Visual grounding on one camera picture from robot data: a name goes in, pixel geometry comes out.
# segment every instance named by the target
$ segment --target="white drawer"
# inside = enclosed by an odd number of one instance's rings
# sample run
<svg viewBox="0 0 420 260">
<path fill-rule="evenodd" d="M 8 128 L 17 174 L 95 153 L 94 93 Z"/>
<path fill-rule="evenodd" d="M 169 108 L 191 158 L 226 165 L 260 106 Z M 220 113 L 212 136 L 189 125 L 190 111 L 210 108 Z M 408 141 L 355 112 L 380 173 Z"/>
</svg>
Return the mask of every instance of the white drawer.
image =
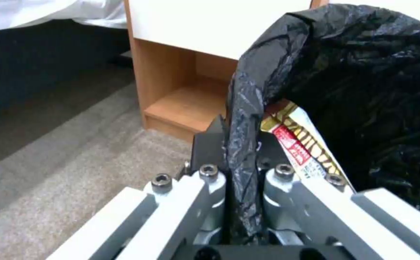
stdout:
<svg viewBox="0 0 420 260">
<path fill-rule="evenodd" d="M 129 0 L 135 38 L 238 60 L 284 13 L 310 0 Z"/>
</svg>

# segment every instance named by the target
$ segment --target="wrinkled plastic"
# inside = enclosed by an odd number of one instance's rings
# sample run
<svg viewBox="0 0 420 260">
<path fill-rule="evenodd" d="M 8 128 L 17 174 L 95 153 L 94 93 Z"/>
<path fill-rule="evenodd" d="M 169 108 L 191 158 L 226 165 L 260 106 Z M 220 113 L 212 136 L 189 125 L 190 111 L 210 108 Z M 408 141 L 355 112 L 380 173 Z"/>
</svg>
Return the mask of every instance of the wrinkled plastic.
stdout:
<svg viewBox="0 0 420 260">
<path fill-rule="evenodd" d="M 227 102 L 231 243 L 264 241 L 257 136 L 281 98 L 307 111 L 358 191 L 384 186 L 420 209 L 420 21 L 326 5 L 284 15 L 243 54 Z"/>
</svg>

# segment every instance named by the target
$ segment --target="white bed sheet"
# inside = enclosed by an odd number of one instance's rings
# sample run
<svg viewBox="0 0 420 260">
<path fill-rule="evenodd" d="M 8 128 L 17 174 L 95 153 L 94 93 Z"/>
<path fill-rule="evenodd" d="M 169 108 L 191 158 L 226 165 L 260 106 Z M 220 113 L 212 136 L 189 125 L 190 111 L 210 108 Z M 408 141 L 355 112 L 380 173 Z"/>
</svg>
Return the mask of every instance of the white bed sheet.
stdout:
<svg viewBox="0 0 420 260">
<path fill-rule="evenodd" d="M 0 30 L 53 19 L 109 28 L 127 28 L 123 0 L 0 0 Z"/>
</svg>

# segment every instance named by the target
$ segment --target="wooden cabinet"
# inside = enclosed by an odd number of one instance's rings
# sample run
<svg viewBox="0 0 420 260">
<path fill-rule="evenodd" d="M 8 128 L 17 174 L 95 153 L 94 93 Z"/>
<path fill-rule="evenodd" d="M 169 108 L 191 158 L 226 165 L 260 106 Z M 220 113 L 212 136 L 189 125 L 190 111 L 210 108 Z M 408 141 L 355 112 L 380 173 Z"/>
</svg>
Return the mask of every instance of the wooden cabinet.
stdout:
<svg viewBox="0 0 420 260">
<path fill-rule="evenodd" d="M 144 127 L 191 142 L 213 118 L 226 114 L 228 85 L 241 54 L 284 13 L 310 5 L 310 0 L 125 0 Z"/>
</svg>

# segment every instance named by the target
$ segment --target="carpeted floor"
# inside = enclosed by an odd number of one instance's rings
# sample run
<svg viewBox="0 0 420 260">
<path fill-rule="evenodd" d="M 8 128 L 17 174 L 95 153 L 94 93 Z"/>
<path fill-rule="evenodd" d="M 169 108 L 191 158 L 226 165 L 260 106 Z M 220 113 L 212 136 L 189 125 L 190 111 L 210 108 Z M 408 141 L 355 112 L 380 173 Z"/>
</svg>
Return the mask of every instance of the carpeted floor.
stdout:
<svg viewBox="0 0 420 260">
<path fill-rule="evenodd" d="M 45 258 L 124 186 L 190 158 L 142 129 L 132 78 L 106 65 L 0 111 L 0 259 Z"/>
</svg>

